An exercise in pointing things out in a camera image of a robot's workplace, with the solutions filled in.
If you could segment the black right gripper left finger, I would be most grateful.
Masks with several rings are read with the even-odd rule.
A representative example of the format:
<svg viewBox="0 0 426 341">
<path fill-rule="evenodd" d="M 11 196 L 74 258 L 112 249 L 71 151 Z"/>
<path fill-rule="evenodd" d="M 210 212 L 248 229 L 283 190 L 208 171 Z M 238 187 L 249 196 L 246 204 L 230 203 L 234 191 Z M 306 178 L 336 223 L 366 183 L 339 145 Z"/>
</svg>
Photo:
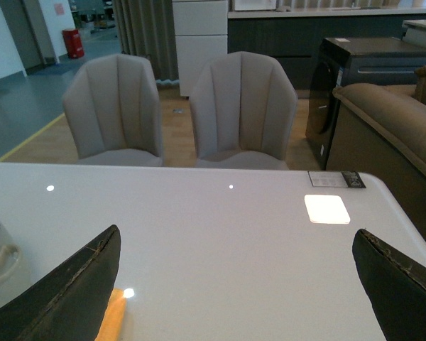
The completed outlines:
<svg viewBox="0 0 426 341">
<path fill-rule="evenodd" d="M 0 340 L 94 340 L 119 269 L 112 225 L 0 308 Z"/>
</svg>

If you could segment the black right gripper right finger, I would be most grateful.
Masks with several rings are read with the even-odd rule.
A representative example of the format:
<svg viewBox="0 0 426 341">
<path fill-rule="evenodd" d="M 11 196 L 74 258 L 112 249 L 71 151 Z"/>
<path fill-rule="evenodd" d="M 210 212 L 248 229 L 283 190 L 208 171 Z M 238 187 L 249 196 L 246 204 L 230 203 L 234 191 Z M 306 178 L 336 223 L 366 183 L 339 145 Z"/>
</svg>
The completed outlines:
<svg viewBox="0 0 426 341">
<path fill-rule="evenodd" d="M 426 340 L 426 267 L 365 229 L 352 254 L 387 340 Z"/>
</svg>

